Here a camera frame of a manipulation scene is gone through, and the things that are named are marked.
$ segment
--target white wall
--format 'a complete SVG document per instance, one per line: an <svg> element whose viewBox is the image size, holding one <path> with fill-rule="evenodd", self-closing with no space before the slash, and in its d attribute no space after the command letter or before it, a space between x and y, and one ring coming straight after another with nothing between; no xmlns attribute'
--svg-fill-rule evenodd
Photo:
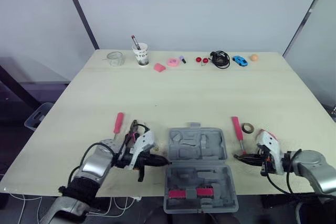
<svg viewBox="0 0 336 224"><path fill-rule="evenodd" d="M79 0L100 48L283 53L313 0Z"/></svg>
<svg viewBox="0 0 336 224"><path fill-rule="evenodd" d="M93 51L72 0L0 0L0 65L17 81L71 80Z"/></svg>
<svg viewBox="0 0 336 224"><path fill-rule="evenodd" d="M286 60L321 103L336 104L336 0L317 2Z"/></svg>

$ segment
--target screwdriver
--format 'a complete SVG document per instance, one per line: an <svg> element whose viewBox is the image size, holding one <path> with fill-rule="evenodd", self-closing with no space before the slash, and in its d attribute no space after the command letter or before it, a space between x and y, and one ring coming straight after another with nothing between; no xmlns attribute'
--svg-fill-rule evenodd
<svg viewBox="0 0 336 224"><path fill-rule="evenodd" d="M237 116L232 116L231 119L233 122L233 126L235 127L236 136L238 138L238 141L240 142L240 147L242 148L241 150L243 151L243 154L246 154L244 147L243 147L243 133L240 128L239 119Z"/></svg>
<svg viewBox="0 0 336 224"><path fill-rule="evenodd" d="M117 119L115 121L116 123L114 124L114 130L113 130L114 137L113 137L113 139L115 139L116 135L120 132L120 128L121 128L123 119L124 119L124 113L119 112L118 115L117 115Z"/></svg>

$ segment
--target gray tool case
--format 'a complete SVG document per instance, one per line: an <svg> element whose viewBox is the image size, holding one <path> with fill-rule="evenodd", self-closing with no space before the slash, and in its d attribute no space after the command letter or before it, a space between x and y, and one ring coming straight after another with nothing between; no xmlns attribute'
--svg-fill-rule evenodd
<svg viewBox="0 0 336 224"><path fill-rule="evenodd" d="M167 214L238 210L231 169L224 164L227 154L221 129L201 128L199 123L170 129L167 158L172 163L166 170L163 207ZM204 191L213 195L205 196Z"/></svg>

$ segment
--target pink sponge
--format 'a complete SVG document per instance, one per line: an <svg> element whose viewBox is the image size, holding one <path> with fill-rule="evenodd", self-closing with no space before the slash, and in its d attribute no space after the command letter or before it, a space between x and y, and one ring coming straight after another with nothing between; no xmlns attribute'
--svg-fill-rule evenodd
<svg viewBox="0 0 336 224"><path fill-rule="evenodd" d="M154 69L157 71L157 72L162 72L163 70L166 69L165 66L161 65L160 63L156 63L155 66L154 66Z"/></svg>

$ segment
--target robotic hand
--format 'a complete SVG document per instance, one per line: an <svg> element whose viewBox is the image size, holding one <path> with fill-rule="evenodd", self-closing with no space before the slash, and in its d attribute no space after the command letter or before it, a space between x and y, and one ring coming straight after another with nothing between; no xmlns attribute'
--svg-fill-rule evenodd
<svg viewBox="0 0 336 224"><path fill-rule="evenodd" d="M288 179L289 173L294 172L295 175L305 177L310 182L321 201L322 198L335 198L336 169L327 164L321 153L301 149L283 153L276 137L265 130L260 131L257 142L260 154L258 152L258 154L235 155L235 158L249 165L261 166L261 175L268 178L269 173L283 175L286 172Z"/></svg>
<svg viewBox="0 0 336 224"><path fill-rule="evenodd" d="M138 133L138 126L145 128L142 135ZM96 150L85 161L88 151L94 147ZM122 144L114 139L106 139L100 143L92 144L85 152L78 171L71 181L70 174L67 187L60 187L62 196L58 197L41 224L48 223L81 223L90 211L91 204L97 191L104 182L111 167L125 169L138 169L139 182L144 178L144 166L164 166L168 161L158 155L150 154L154 147L153 132L145 125L133 121L129 133Z"/></svg>

